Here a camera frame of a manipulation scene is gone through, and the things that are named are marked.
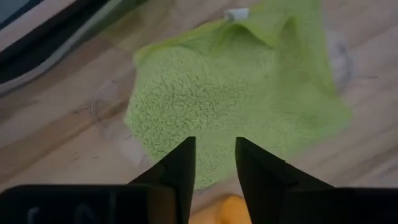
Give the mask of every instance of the white tag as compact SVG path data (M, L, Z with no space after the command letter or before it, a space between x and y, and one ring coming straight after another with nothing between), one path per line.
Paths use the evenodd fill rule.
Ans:
M242 19L246 19L248 16L249 16L248 8L230 9L230 10L225 11L225 13L224 13L224 18L230 22L240 21Z

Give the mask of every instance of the green towel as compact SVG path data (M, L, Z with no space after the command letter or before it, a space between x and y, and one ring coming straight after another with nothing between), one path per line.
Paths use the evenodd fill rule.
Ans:
M138 51L125 123L156 161L196 136L196 189L235 170L236 136L289 158L349 118L325 46L318 0L265 0Z

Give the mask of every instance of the orange object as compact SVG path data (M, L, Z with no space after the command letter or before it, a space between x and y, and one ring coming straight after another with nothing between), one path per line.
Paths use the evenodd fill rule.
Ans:
M218 212L217 224L251 224L246 202L237 196L227 198Z
M190 224L251 224L244 199L229 196L193 215Z

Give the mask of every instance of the wood grain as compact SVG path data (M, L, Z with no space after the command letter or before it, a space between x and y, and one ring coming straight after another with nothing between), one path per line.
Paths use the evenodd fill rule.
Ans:
M0 189L24 183L121 184L134 178L143 171L139 142L105 138L90 116L92 98L104 83L134 75L131 55L139 47L252 2L174 0L160 13L151 0L44 76L1 98ZM289 162L333 185L398 187L398 2L324 0L324 9L344 33L355 66L341 96L354 116L346 130ZM134 32L121 32L126 26ZM101 109L103 119L120 118L129 91ZM197 194L194 209L231 192L239 194L236 179Z

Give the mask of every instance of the gray surface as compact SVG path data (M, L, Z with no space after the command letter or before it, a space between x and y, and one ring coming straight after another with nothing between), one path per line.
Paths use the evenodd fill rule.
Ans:
M4 22L28 2L29 0L0 0L0 23Z

